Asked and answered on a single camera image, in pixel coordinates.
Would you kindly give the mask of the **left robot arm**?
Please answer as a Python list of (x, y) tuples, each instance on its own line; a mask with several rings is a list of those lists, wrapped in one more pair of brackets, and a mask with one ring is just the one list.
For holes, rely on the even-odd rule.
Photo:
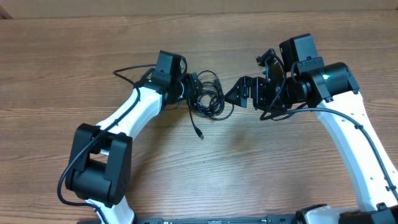
[(65, 205), (91, 207), (95, 223), (135, 223), (126, 200), (134, 139), (167, 104), (184, 100), (191, 89), (184, 56), (160, 51), (155, 64), (136, 82), (132, 93), (111, 116), (75, 131), (68, 165), (57, 185)]

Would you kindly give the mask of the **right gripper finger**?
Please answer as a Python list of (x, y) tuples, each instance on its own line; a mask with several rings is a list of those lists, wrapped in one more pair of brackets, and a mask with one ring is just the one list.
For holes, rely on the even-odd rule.
[(250, 93), (252, 87), (252, 77), (243, 76), (238, 79), (232, 91), (238, 91), (240, 93)]
[(250, 91), (247, 88), (233, 89), (225, 94), (224, 99), (226, 102), (231, 103), (232, 105), (246, 108), (248, 105), (247, 100), (249, 98), (249, 94)]

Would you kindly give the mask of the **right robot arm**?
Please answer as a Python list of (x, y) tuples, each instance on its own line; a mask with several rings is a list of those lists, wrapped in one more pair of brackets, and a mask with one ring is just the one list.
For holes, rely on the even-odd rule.
[(227, 92), (232, 105), (261, 110), (281, 121), (312, 112), (324, 125), (353, 183), (358, 206), (318, 204), (297, 210), (286, 223), (396, 223), (397, 169), (366, 113), (358, 82), (342, 62), (325, 65), (312, 35), (290, 38), (256, 59), (259, 77), (241, 77)]

